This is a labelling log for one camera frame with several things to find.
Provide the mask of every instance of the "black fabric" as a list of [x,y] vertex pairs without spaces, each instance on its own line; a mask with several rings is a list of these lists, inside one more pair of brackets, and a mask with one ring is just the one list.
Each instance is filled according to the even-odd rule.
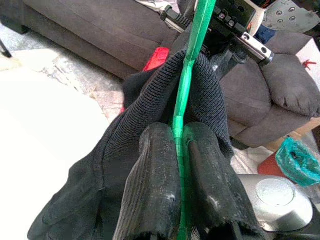
[[201,239],[236,239],[238,226],[242,236],[263,240],[264,234],[252,204],[237,174],[222,155],[218,139],[203,123],[184,127],[183,146],[188,151],[190,181],[186,187],[192,203],[193,225]]
[[163,123],[147,127],[140,139],[140,158],[127,178],[113,240],[177,239],[181,188],[176,144]]
[[[65,186],[32,224],[31,240],[110,240],[116,229],[126,179],[139,159],[139,139],[159,122],[180,79],[178,52],[148,82],[137,100],[106,130],[95,149],[77,162]],[[197,119],[216,134],[226,161],[230,144],[223,94],[205,56],[195,62],[186,122]]]

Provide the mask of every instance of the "gray couch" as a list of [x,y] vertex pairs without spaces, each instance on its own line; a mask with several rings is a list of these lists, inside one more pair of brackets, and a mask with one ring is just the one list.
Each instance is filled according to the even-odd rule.
[[[182,13],[188,1],[178,1]],[[133,0],[0,0],[0,16],[120,78],[141,71],[157,47],[171,48],[178,37]],[[260,69],[249,60],[221,80],[233,138],[258,147],[319,116],[320,92],[295,57],[310,39],[280,32],[268,43],[277,54],[270,65]]]

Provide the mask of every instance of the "green strap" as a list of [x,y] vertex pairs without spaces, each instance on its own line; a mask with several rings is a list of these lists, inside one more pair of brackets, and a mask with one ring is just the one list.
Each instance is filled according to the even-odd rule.
[[197,59],[202,45],[205,40],[207,29],[211,20],[213,10],[216,5],[216,0],[199,0],[195,17],[192,24],[191,35],[189,39],[186,57],[183,62],[183,70],[180,78],[178,94],[173,116],[173,136],[176,144],[176,152],[178,158],[180,185],[181,185],[181,219],[178,240],[186,240],[188,234],[191,232],[190,226],[187,225],[187,218],[190,215],[186,208],[186,192],[185,182],[188,177],[185,174],[184,165],[184,151],[182,145],[183,131],[184,131],[184,115],[188,103],[192,69]]

